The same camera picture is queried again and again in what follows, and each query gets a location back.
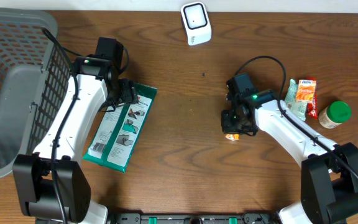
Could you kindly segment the orange juice box pair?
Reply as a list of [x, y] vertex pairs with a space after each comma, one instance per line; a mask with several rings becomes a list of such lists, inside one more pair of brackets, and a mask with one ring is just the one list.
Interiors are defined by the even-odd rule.
[[226, 134], [225, 138], [230, 140], [230, 141], [238, 141], [239, 140], [239, 135], [238, 134]]

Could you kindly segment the green white wipes pack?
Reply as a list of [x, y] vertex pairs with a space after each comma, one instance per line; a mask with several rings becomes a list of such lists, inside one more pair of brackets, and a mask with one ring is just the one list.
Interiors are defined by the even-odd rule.
[[158, 89], [136, 84], [139, 102], [104, 113], [83, 159], [125, 173]]

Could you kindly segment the light teal snack packet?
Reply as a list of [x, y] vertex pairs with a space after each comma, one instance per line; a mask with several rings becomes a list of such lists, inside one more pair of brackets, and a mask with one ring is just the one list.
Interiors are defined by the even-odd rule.
[[306, 121], [306, 107], [307, 103], [297, 102], [296, 94], [298, 92], [298, 84], [294, 79], [290, 80], [290, 85], [288, 87], [288, 92], [285, 97], [285, 103], [289, 110], [296, 115], [302, 121]]

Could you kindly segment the red snack packet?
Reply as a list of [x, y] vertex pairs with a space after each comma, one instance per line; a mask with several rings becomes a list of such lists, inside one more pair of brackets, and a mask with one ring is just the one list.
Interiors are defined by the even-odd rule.
[[307, 113], [313, 119], [318, 119], [318, 111], [316, 108], [316, 79], [315, 77], [308, 77], [308, 80], [312, 82], [312, 84], [308, 87], [308, 93], [306, 95], [306, 99], [309, 100], [307, 104]]

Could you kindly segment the green lid white jar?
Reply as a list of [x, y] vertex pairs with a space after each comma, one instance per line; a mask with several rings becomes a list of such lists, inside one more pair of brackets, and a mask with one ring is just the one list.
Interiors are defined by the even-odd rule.
[[348, 121], [352, 116], [351, 107], [344, 101], [335, 101], [322, 110], [318, 115], [320, 125], [333, 129]]

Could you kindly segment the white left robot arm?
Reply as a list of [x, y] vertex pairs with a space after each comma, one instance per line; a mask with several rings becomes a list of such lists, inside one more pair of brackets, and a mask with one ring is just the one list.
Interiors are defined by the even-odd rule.
[[121, 78], [127, 49], [101, 37], [96, 51], [70, 64], [68, 89], [45, 137], [12, 167], [21, 212], [36, 223], [109, 223], [109, 210], [91, 199], [81, 169], [85, 140], [96, 114], [138, 102], [135, 84]]

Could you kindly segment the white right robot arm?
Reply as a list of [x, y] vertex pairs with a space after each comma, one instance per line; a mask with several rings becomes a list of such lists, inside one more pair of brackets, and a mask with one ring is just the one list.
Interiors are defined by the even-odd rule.
[[297, 118], [271, 90], [256, 89], [243, 73], [226, 83], [231, 108], [223, 110], [225, 134], [274, 138], [301, 168], [301, 199], [277, 212], [279, 223], [345, 223], [358, 214], [358, 148], [338, 145]]

